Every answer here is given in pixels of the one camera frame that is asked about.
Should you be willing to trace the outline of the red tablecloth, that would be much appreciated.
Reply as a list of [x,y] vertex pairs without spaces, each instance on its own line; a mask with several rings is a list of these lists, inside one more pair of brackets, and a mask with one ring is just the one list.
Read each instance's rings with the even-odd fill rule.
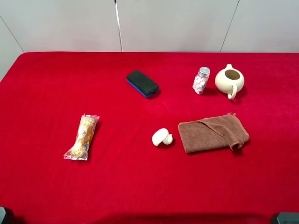
[[[245,80],[233,100],[215,85],[227,64]],[[134,89],[135,70],[159,91]],[[185,152],[179,123],[228,113],[249,141]],[[64,159],[84,114],[100,117],[88,159]],[[156,147],[161,128],[173,142]],[[22,224],[268,224],[298,212],[299,56],[24,53],[0,83],[0,204]]]

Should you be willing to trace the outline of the black device at right corner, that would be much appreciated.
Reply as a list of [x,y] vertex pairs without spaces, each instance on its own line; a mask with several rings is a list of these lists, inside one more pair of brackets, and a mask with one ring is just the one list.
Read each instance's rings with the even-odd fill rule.
[[299,224],[298,212],[280,212],[271,217],[271,224]]

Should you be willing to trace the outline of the black device at left corner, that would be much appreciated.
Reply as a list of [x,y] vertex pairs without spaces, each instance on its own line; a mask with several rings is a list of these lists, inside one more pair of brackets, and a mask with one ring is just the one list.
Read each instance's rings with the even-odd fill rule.
[[0,224],[12,224],[14,214],[11,209],[0,207]]

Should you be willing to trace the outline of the black and blue board eraser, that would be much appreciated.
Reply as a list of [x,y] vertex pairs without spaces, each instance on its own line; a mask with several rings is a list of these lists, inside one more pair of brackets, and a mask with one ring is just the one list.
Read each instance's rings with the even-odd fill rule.
[[129,73],[126,80],[145,98],[150,98],[159,91],[159,86],[152,79],[138,70]]

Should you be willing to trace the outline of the brown folded towel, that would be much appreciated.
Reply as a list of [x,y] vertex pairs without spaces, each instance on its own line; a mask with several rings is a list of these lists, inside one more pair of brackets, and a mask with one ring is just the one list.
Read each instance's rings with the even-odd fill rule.
[[178,131],[188,154],[225,147],[234,151],[249,141],[248,132],[234,113],[182,122]]

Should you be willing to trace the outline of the candy bottle with silver lid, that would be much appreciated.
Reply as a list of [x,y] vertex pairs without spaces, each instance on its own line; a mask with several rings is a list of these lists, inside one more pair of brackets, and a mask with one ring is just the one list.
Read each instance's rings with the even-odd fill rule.
[[194,78],[192,88],[200,95],[203,93],[210,76],[210,69],[208,67],[201,67]]

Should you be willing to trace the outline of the black device at corner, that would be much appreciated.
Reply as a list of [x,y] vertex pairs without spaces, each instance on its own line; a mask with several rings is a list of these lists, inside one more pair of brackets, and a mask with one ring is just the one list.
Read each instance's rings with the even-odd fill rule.
[[298,212],[280,212],[271,217],[271,224],[299,224]]
[[14,214],[11,209],[0,207],[0,224],[12,224]]

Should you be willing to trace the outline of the gold chocolate pack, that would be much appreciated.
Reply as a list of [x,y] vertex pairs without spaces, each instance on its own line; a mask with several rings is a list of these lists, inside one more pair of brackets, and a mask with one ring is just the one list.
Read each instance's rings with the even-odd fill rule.
[[64,159],[75,161],[86,161],[88,159],[89,146],[99,118],[97,115],[89,114],[81,116],[75,143],[64,154]]

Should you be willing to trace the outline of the cream ceramic teapot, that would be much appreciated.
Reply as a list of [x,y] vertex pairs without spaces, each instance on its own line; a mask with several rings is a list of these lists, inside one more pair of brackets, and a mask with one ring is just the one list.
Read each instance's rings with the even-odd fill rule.
[[228,99],[233,100],[244,86],[243,74],[233,68],[232,64],[227,64],[224,69],[218,72],[215,77],[215,85],[217,89],[227,94]]

